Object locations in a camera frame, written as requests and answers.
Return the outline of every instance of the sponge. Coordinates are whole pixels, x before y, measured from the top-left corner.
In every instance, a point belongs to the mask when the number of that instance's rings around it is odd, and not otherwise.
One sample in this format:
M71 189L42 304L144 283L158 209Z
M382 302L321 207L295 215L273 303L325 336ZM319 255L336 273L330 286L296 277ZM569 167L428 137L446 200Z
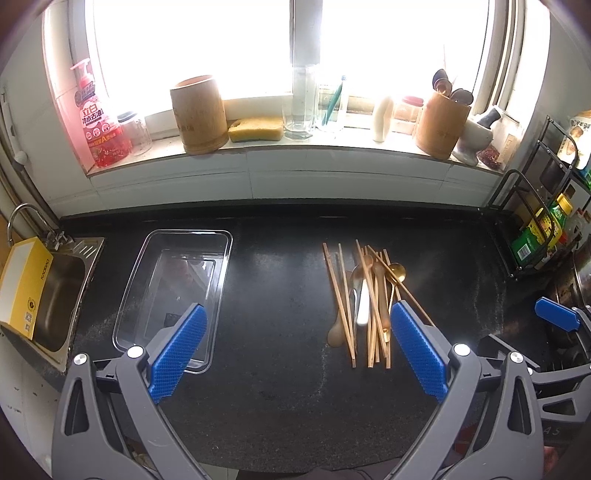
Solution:
M230 140L281 140L283 119L280 117L254 117L236 120L228 129Z

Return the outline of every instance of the spice jar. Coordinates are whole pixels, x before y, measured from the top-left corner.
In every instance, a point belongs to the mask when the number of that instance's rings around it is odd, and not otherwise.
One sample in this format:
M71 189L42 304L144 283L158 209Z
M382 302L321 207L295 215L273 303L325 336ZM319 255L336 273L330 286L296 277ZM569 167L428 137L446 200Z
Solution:
M406 96L397 102L392 114L392 131L411 135L417 123L418 113L423 108L423 99Z
M146 121L137 112L129 111L117 116L124 135L131 141L131 154L134 157L147 152L152 147L152 139L146 128Z

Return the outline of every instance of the pink soap bottle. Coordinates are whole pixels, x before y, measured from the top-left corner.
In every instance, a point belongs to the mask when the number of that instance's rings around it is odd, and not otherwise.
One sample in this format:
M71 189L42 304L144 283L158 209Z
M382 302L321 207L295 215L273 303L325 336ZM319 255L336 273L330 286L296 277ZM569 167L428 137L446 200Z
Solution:
M82 70L74 99L80 108L80 120L92 158L98 167L106 167L129 155L131 142L121 130L117 116L99 99L95 78L88 72L88 62L90 59L84 59L70 68Z

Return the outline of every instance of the cardboard box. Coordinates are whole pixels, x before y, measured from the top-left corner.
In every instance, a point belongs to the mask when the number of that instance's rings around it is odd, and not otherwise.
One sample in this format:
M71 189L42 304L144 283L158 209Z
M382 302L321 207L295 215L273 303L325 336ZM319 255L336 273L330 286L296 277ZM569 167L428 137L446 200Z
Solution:
M0 322L29 340L52 260L37 237L29 238L12 247L0 277Z

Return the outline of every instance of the wooden ladle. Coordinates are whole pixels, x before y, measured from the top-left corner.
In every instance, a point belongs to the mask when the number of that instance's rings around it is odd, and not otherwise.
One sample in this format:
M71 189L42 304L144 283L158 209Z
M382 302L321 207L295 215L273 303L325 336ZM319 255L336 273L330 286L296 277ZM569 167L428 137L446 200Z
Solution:
M378 280L378 313L380 323L382 324L382 330L384 332L390 331L390 314L388 311L388 300L387 300L387 293L386 293L386 270L385 268L379 264L374 263L372 266L372 270L374 271L374 275Z

